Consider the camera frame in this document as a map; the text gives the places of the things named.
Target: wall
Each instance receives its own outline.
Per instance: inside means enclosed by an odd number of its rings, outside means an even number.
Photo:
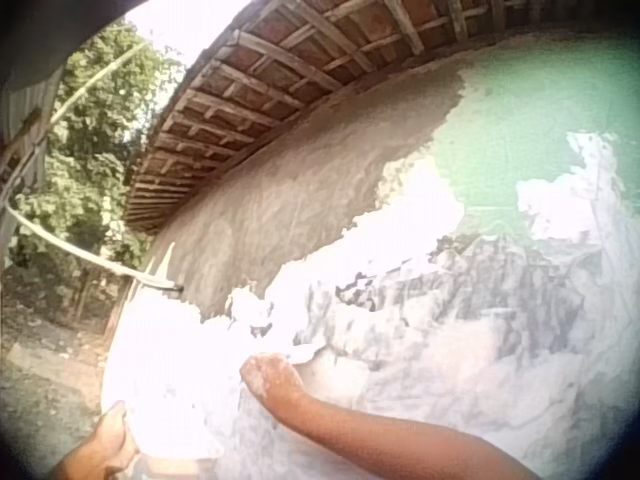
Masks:
[[[150,405],[197,405],[220,478],[366,477],[239,386],[264,342],[320,342],[314,395],[577,477],[640,392],[636,65],[616,38],[521,38],[314,115],[160,234],[185,294],[125,309],[104,404],[134,405],[148,453],[172,448]],[[247,282],[264,300],[200,323]]]

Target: dirt ground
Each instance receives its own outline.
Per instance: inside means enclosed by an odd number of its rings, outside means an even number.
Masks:
[[[100,414],[102,336],[3,305],[0,423],[20,456],[41,475],[93,429]]]

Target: vegetation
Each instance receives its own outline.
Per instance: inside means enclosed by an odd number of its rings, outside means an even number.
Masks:
[[[92,38],[67,62],[56,108],[143,41],[123,20]],[[144,46],[91,87],[53,127],[45,185],[16,199],[23,215],[85,250],[139,266],[148,239],[129,231],[122,221],[128,172],[158,113],[159,96],[175,87],[181,70],[168,52]],[[121,279],[24,228],[13,239],[8,260],[7,294],[50,320],[108,316],[122,286]],[[99,304],[95,312],[88,308],[88,295]]]

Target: hand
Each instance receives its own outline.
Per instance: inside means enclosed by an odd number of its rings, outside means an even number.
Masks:
[[[118,402],[105,413],[95,431],[54,469],[55,479],[104,479],[125,470],[138,446],[125,421],[126,408]]]
[[[306,396],[300,375],[284,355],[253,356],[240,368],[240,376],[253,396],[278,419]]]

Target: green paint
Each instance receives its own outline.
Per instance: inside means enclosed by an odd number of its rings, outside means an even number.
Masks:
[[[640,205],[640,51],[600,38],[503,46],[461,71],[463,100],[433,153],[468,215],[462,230],[524,233],[515,185],[583,165],[567,132],[610,133],[627,197]]]

